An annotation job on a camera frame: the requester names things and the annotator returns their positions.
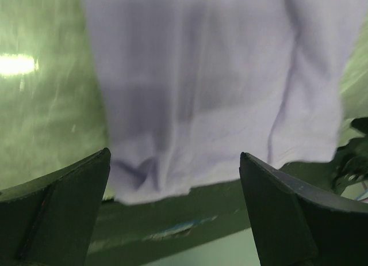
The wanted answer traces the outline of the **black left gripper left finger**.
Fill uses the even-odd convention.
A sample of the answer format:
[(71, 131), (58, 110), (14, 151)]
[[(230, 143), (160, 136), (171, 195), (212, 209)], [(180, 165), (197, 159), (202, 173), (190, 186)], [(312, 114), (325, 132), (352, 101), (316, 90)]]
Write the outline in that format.
[(1, 190), (1, 265), (84, 265), (110, 156), (104, 148)]

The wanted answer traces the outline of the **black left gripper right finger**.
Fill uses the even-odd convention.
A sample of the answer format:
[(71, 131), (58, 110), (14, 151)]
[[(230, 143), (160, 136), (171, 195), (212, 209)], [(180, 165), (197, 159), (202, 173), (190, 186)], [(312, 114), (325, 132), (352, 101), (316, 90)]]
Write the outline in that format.
[(261, 265), (367, 265), (367, 204), (276, 170), (249, 153), (240, 179)]

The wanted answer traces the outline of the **purple t shirt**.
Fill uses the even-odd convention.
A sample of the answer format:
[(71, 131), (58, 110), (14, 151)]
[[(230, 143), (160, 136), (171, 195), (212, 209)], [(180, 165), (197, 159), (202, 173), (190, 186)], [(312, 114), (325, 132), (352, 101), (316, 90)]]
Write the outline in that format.
[(329, 162), (367, 0), (82, 0), (118, 202)]

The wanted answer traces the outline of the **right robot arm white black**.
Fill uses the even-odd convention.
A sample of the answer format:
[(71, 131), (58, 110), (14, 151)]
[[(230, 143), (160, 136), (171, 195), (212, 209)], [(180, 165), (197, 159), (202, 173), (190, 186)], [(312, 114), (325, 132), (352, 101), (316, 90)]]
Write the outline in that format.
[(335, 159), (338, 164), (332, 180), (332, 189), (341, 194), (348, 186), (367, 182), (367, 117), (354, 119), (351, 127), (363, 134), (339, 147)]

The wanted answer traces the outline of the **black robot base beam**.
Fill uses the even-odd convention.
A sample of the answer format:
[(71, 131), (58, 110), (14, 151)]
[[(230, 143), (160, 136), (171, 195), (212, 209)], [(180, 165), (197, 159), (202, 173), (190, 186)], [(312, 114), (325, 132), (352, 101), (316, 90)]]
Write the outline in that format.
[(126, 206), (102, 202), (86, 265), (140, 265), (250, 228), (239, 180)]

